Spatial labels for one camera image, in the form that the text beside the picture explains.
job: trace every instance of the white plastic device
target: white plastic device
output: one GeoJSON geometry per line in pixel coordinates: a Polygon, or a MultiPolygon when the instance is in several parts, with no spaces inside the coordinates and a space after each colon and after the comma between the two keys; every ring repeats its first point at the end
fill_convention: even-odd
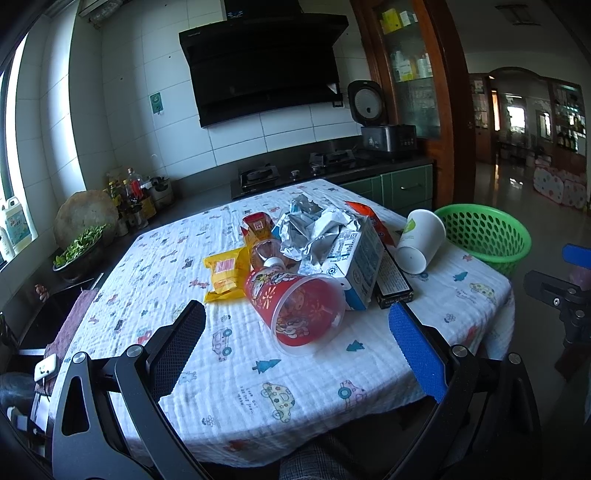
{"type": "Polygon", "coordinates": [[[57,368],[57,355],[53,354],[41,360],[35,365],[35,382],[39,382],[40,379],[49,377],[56,372],[57,368]]]}

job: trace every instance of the green cabinet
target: green cabinet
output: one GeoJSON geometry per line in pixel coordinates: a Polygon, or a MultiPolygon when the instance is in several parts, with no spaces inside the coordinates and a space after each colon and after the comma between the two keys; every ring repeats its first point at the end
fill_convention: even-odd
{"type": "Polygon", "coordinates": [[[341,186],[407,216],[417,208],[432,208],[433,166],[392,171],[341,186]]]}

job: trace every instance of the green leafy vegetable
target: green leafy vegetable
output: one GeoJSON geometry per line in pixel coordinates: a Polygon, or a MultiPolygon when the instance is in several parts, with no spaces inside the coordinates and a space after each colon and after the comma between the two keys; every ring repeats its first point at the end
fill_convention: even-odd
{"type": "Polygon", "coordinates": [[[71,261],[81,256],[90,246],[101,236],[106,225],[91,226],[70,244],[70,246],[61,255],[58,255],[53,264],[56,268],[61,268],[71,261]]]}

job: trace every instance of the black range hood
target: black range hood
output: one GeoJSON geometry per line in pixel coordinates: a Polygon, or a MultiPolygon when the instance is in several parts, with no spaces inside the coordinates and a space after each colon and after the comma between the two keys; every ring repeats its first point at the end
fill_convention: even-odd
{"type": "Polygon", "coordinates": [[[201,126],[341,101],[332,47],[348,25],[344,15],[298,14],[235,18],[181,32],[201,126]]]}

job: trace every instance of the black bowl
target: black bowl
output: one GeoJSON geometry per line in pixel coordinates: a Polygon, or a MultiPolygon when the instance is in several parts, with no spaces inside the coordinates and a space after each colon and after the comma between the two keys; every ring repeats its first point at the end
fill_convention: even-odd
{"type": "Polygon", "coordinates": [[[53,271],[59,274],[66,282],[75,283],[81,280],[103,259],[105,247],[103,246],[102,238],[103,236],[101,234],[82,255],[68,262],[63,267],[56,268],[53,265],[53,271]]]}

